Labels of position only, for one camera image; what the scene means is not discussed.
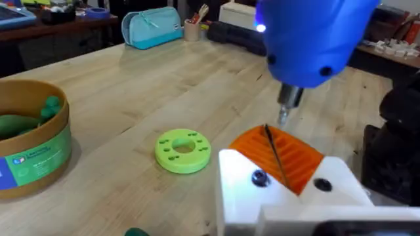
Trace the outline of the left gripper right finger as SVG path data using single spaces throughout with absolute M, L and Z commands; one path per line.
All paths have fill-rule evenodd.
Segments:
M 268 171 L 288 192 L 310 205 L 367 206 L 373 203 L 361 183 L 338 157 L 320 153 L 307 143 L 266 125 L 272 162 Z

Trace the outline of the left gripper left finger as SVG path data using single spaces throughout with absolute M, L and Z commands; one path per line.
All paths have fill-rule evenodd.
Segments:
M 296 205 L 298 197 L 236 149 L 218 154 L 217 235 L 254 235 L 263 206 Z

